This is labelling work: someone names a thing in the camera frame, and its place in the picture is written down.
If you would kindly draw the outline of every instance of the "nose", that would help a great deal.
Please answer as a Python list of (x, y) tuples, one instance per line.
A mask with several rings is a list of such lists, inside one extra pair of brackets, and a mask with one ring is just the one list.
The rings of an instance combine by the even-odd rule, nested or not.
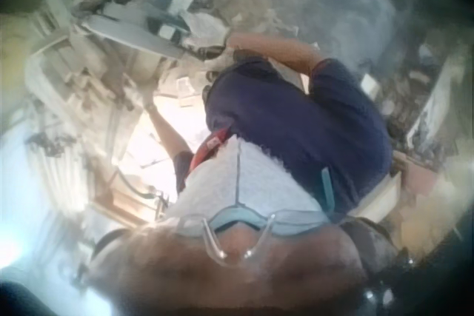
[(218, 234), (221, 248), (228, 258), (241, 258), (258, 242), (260, 234), (245, 223), (237, 223)]

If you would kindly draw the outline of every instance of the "person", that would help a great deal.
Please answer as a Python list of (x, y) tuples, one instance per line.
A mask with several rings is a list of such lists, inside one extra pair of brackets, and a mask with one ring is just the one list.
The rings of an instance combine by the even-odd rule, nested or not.
[[(121, 234), (91, 264), (91, 285), (124, 308), (325, 303), (396, 256), (383, 230), (346, 216), (392, 159), (351, 73), (294, 39), (231, 33), (226, 45), (246, 55), (210, 88), (212, 134), (195, 154), (144, 99), (179, 195), (163, 221)], [(309, 95), (268, 58), (307, 75)]]

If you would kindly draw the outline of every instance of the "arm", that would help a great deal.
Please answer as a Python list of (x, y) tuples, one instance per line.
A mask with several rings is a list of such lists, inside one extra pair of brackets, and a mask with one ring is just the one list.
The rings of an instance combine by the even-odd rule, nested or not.
[(273, 58), (292, 70), (308, 76), (311, 76), (316, 66), (325, 59), (310, 44), (257, 33), (232, 33), (227, 40), (227, 46)]
[(164, 149), (168, 153), (171, 159), (174, 158), (181, 152), (191, 152), (191, 149), (187, 145), (186, 141), (176, 132), (173, 127), (160, 115), (154, 104), (148, 104), (145, 106), (150, 120), (158, 133), (161, 143)]

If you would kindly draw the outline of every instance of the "forearm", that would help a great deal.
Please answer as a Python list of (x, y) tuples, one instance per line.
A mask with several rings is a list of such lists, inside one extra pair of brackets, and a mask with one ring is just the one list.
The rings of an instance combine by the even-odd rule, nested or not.
[(181, 152), (190, 152), (190, 148), (186, 141), (176, 132), (173, 127), (161, 116), (154, 105), (147, 107), (150, 120), (155, 127), (156, 132), (161, 140), (161, 144), (170, 156), (175, 158)]
[(319, 51), (310, 44), (257, 33), (232, 33), (227, 40), (227, 46), (256, 52), (305, 75), (311, 75), (318, 63), (324, 60)]

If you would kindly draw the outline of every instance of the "man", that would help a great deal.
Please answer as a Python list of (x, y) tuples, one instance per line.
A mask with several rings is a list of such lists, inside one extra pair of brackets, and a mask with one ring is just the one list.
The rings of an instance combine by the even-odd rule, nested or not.
[[(164, 221), (94, 260), (91, 283), (122, 308), (315, 305), (395, 256), (376, 226), (343, 218), (391, 162), (384, 122), (356, 80), (296, 40), (233, 33), (226, 45), (253, 55), (210, 89), (213, 134), (195, 155), (146, 105), (180, 194)], [(308, 75), (310, 94), (266, 58)]]

